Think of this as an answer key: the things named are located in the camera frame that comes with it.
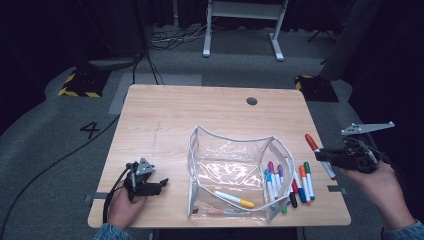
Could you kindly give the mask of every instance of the wooden table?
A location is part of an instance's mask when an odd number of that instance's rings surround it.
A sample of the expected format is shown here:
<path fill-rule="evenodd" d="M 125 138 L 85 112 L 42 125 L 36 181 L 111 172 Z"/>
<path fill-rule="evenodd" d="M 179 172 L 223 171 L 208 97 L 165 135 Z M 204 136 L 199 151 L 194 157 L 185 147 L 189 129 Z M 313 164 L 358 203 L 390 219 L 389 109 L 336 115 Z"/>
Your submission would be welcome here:
<path fill-rule="evenodd" d="M 249 105 L 247 98 L 257 100 Z M 196 125 L 229 138 L 280 139 L 295 159 L 296 168 L 308 161 L 316 199 L 300 203 L 265 221 L 188 219 L 188 140 Z M 309 133 L 321 145 L 302 93 L 297 90 L 132 85 L 110 147 L 98 193 L 109 192 L 126 163 L 141 157 L 155 165 L 149 182 L 169 178 L 159 196 L 149 198 L 134 221 L 139 228 L 330 226 L 350 224 L 340 192 L 330 192 L 331 180 L 305 141 Z M 102 225 L 102 199 L 95 199 L 88 218 L 91 227 Z"/>

